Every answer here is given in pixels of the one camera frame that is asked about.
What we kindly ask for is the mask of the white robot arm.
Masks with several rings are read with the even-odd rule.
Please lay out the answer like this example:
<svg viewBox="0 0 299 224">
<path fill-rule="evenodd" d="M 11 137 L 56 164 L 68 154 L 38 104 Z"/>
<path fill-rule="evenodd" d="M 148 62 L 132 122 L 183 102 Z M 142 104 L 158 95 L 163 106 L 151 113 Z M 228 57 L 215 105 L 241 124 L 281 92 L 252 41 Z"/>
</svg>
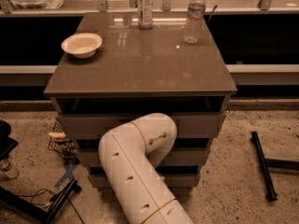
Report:
<svg viewBox="0 0 299 224">
<path fill-rule="evenodd" d="M 176 138 L 175 122 L 161 113 L 129 121 L 101 138 L 100 162 L 130 224 L 193 224 L 156 172 Z"/>
</svg>

